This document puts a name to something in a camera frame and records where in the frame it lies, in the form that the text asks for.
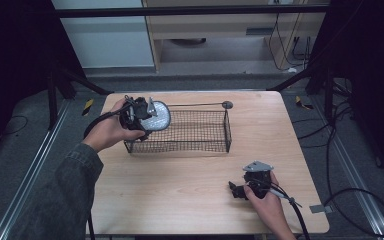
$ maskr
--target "wooden table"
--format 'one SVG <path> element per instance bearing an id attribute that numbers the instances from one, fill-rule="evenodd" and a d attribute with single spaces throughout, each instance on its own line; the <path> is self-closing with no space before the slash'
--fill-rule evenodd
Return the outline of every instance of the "wooden table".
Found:
<path id="1" fill-rule="evenodd" d="M 103 112 L 123 94 L 109 95 Z M 277 92 L 130 93 L 166 104 L 231 101 L 229 153 L 192 151 L 129 154 L 123 143 L 100 152 L 104 163 L 92 209 L 96 234 L 259 234 L 268 233 L 251 204 L 233 198 L 228 181 L 243 184 L 242 167 L 254 160 L 274 166 L 280 185 L 303 208 L 310 233 L 329 229 L 291 121 Z M 298 218 L 282 200 L 293 232 Z"/>

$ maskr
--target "white cabinet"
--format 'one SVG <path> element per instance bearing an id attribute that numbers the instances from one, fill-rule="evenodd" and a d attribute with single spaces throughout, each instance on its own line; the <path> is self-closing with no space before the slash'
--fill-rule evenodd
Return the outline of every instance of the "white cabinet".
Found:
<path id="1" fill-rule="evenodd" d="M 56 9 L 142 7 L 141 0 L 52 0 Z M 153 67 L 144 17 L 61 19 L 83 68 Z"/>

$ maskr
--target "finger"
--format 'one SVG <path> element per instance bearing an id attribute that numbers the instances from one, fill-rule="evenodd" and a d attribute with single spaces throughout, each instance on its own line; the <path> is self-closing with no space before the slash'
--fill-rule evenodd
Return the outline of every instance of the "finger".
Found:
<path id="1" fill-rule="evenodd" d="M 111 112 L 114 112 L 114 111 L 117 111 L 119 110 L 120 108 L 123 107 L 124 103 L 126 103 L 126 99 L 122 98 L 120 100 L 118 100 L 114 106 L 111 108 Z"/>
<path id="2" fill-rule="evenodd" d="M 136 140 L 140 137 L 145 135 L 144 131 L 141 130 L 128 130 L 124 132 L 124 139 L 125 140 Z"/>
<path id="3" fill-rule="evenodd" d="M 271 178 L 272 183 L 279 185 L 279 181 L 277 181 L 276 176 L 274 175 L 273 171 L 270 171 L 270 178 Z"/>
<path id="4" fill-rule="evenodd" d="M 259 200 L 259 198 L 255 196 L 254 191 L 252 191 L 252 189 L 249 186 L 244 185 L 244 190 L 245 190 L 245 195 L 250 202 L 254 203 Z"/>

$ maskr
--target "sleeve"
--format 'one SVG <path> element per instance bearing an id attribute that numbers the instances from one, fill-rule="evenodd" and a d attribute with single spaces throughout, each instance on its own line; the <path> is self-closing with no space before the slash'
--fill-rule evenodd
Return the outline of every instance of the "sleeve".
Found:
<path id="1" fill-rule="evenodd" d="M 86 144 L 78 144 L 35 193 L 11 228 L 9 239 L 85 239 L 95 183 L 103 164 Z"/>

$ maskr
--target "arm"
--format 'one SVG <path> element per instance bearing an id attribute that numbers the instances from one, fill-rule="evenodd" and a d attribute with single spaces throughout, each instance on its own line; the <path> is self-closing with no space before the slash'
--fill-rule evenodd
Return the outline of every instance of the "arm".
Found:
<path id="1" fill-rule="evenodd" d="M 121 108 L 117 102 L 111 111 Z M 53 178 L 32 193 L 10 232 L 10 239 L 85 239 L 86 221 L 94 199 L 95 183 L 103 164 L 97 152 L 143 131 L 121 127 L 118 116 L 98 123 L 57 167 Z"/>
<path id="2" fill-rule="evenodd" d="M 279 184 L 274 173 L 270 172 L 270 175 L 272 182 Z M 260 199 L 255 196 L 250 187 L 244 186 L 244 189 L 247 198 L 257 211 L 258 216 L 273 232 L 277 239 L 296 239 L 288 226 L 279 197 L 271 192 L 267 192 L 266 196 L 263 199 Z"/>

